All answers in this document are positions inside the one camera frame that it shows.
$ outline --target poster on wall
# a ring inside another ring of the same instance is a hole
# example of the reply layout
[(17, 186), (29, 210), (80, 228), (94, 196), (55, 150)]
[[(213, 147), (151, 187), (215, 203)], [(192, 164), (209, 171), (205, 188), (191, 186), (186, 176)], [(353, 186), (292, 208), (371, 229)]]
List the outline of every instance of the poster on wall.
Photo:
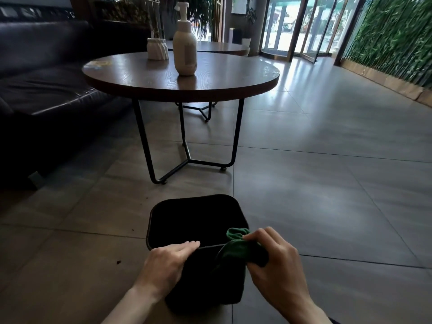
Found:
[(232, 0), (231, 13), (245, 15), (247, 10), (248, 0)]

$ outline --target table base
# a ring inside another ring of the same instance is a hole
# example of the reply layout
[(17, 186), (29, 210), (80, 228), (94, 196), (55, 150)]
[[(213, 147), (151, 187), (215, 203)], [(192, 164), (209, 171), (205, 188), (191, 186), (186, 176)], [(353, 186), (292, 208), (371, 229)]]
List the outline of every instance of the table base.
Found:
[(146, 130), (144, 128), (143, 114), (141, 112), (140, 102), (137, 99), (133, 99), (132, 100), (133, 111), (135, 112), (135, 117), (137, 118), (139, 135), (141, 136), (141, 143), (143, 144), (144, 155), (146, 156), (146, 162), (147, 162), (148, 172), (150, 174), (151, 181), (154, 184), (165, 184), (167, 178), (169, 178), (172, 174), (174, 174), (175, 172), (177, 172), (178, 170), (180, 170), (181, 168), (183, 168), (187, 164), (202, 164), (202, 165), (207, 165), (207, 166), (220, 167), (221, 171), (224, 171), (227, 169), (227, 167), (231, 167), (232, 165), (234, 165), (235, 156), (237, 154), (237, 146), (239, 144), (238, 136), (240, 135), (241, 116), (243, 114), (244, 103), (245, 103), (244, 99), (240, 99), (238, 102), (238, 109), (239, 110), (237, 111), (237, 121), (235, 123), (234, 143), (232, 146), (231, 161), (227, 164), (220, 164), (217, 162), (205, 162), (203, 160), (197, 160), (197, 159), (191, 158), (191, 154), (189, 153), (189, 148), (188, 148), (187, 143), (186, 143), (186, 134), (185, 134), (185, 129), (184, 129), (185, 120), (183, 117), (183, 108), (185, 108), (185, 107), (183, 106), (183, 104), (181, 102), (179, 102), (178, 103), (178, 109), (179, 109), (179, 113), (180, 113), (181, 139), (183, 141), (182, 145), (184, 147), (184, 152), (186, 153), (187, 159), (184, 162), (182, 162), (181, 164), (177, 165), (175, 168), (171, 169), (167, 174), (162, 176), (160, 179), (156, 179), (155, 170), (153, 168), (152, 157), (150, 155), (150, 148), (148, 147), (149, 143), (147, 141)]
[[(217, 102), (213, 102), (213, 103), (212, 103), (212, 102), (209, 102), (209, 105), (208, 105), (208, 106), (205, 106), (205, 107), (203, 107), (203, 108), (192, 107), (192, 106), (183, 106), (183, 108), (199, 110), (200, 113), (202, 114), (202, 116), (204, 117), (205, 122), (208, 123), (209, 120), (210, 120), (211, 117), (212, 117), (212, 108), (214, 108), (214, 107), (216, 106), (216, 103), (217, 103)], [(203, 111), (203, 110), (206, 110), (207, 108), (209, 109), (209, 114), (208, 114), (208, 116), (206, 116), (206, 114), (205, 114), (204, 111)]]

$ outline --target floor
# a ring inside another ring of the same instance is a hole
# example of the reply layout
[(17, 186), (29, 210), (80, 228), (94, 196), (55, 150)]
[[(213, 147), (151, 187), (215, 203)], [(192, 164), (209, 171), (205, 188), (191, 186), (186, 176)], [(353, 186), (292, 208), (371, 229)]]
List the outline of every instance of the floor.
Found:
[[(0, 192), (3, 323), (98, 324), (147, 255), (151, 208), (233, 195), (252, 229), (273, 226), (302, 255), (310, 292), (350, 324), (432, 323), (432, 109), (342, 68), (268, 61), (278, 86), (245, 101), (237, 160), (150, 182), (133, 112), (36, 192)], [(142, 103), (161, 176), (181, 159), (174, 104)], [(193, 157), (227, 161), (237, 101), (205, 124), (187, 110)], [(246, 277), (243, 299), (196, 317), (160, 303), (147, 323), (284, 323)]]

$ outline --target sofa leg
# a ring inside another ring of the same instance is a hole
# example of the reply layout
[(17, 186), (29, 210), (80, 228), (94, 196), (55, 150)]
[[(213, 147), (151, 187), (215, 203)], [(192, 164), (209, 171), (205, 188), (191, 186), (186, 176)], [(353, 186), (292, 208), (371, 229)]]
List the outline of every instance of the sofa leg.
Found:
[(42, 186), (45, 185), (45, 179), (42, 177), (42, 175), (39, 174), (38, 171), (31, 173), (27, 177), (27, 181), (30, 184), (31, 188), (35, 190), (39, 190)]

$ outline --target black trash bin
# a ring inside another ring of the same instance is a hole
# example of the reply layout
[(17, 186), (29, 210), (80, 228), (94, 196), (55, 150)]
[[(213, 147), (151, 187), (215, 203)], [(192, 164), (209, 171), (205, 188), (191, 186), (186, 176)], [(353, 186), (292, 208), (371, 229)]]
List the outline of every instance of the black trash bin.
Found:
[(215, 194), (162, 201), (150, 212), (148, 226), (149, 250), (185, 241), (201, 242), (184, 264), (180, 281), (165, 298), (171, 311), (192, 313), (226, 303), (223, 300), (240, 301), (241, 293), (232, 295), (230, 291), (230, 278), (223, 286), (215, 285), (210, 277), (217, 253), (228, 242), (226, 231), (231, 227), (249, 228), (232, 196)]

